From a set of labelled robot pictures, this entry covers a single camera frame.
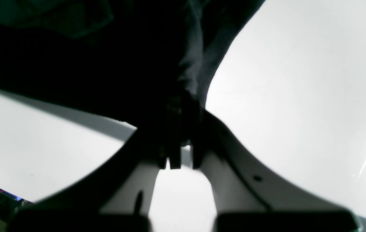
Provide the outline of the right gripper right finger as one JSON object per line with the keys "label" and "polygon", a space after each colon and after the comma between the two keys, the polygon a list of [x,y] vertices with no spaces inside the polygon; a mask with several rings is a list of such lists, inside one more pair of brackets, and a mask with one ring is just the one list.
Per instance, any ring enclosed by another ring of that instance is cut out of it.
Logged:
{"label": "right gripper right finger", "polygon": [[268,168],[217,117],[203,111],[194,168],[210,182],[213,232],[359,232],[351,210],[316,196]]}

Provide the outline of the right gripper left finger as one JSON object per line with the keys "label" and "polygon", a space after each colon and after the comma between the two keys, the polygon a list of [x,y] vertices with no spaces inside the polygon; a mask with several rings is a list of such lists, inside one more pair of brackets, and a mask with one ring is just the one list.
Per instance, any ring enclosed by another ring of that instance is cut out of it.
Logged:
{"label": "right gripper left finger", "polygon": [[101,167],[30,207],[9,232],[148,232],[152,194],[167,158],[181,167],[180,129],[139,128]]}

